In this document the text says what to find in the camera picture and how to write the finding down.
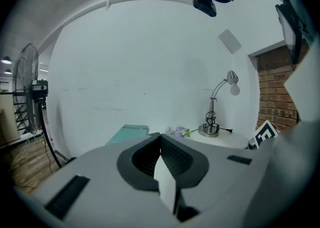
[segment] wooden floor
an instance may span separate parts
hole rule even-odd
[[[2,157],[2,162],[6,164],[14,184],[28,193],[31,193],[42,181],[59,168],[48,146],[45,146],[42,142],[43,138],[39,137],[37,139],[29,141],[22,158],[14,166],[12,164],[17,159],[19,152],[24,148],[24,143],[7,151]]]

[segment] fan stand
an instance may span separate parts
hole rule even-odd
[[[38,110],[39,110],[39,115],[40,115],[40,122],[41,122],[42,131],[43,131],[43,134],[44,134],[44,138],[45,138],[45,140],[46,140],[46,144],[48,145],[49,150],[50,150],[50,152],[51,152],[54,160],[56,161],[56,164],[58,165],[59,168],[61,168],[62,166],[61,166],[61,164],[60,164],[60,162],[59,162],[59,160],[58,160],[58,158],[57,158],[57,156],[56,156],[56,154],[55,154],[54,149],[52,148],[52,145],[51,145],[51,143],[50,143],[50,140],[49,140],[49,137],[48,137],[48,134],[47,134],[47,130],[46,130],[46,126],[45,126],[45,120],[44,120],[44,116],[43,116],[43,114],[42,114],[42,106],[41,106],[41,103],[42,103],[42,100],[39,100],[39,101],[37,102],[37,104],[38,104]]]

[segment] ceiling light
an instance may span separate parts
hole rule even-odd
[[[12,72],[11,72],[11,70],[10,69],[7,69],[5,72],[4,72],[5,74],[12,74]]]
[[[5,63],[5,64],[11,64],[11,60],[9,58],[9,56],[5,56],[3,60],[1,60],[2,63]]]

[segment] light bulb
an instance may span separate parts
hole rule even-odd
[[[240,88],[236,83],[231,84],[230,92],[232,95],[238,95],[240,92]]]

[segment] white table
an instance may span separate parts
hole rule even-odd
[[[194,141],[228,148],[241,149],[245,148],[248,145],[248,139],[243,135],[234,132],[229,133],[228,131],[222,129],[220,129],[219,135],[214,138],[202,136],[198,133],[198,131],[192,132],[191,138]]]

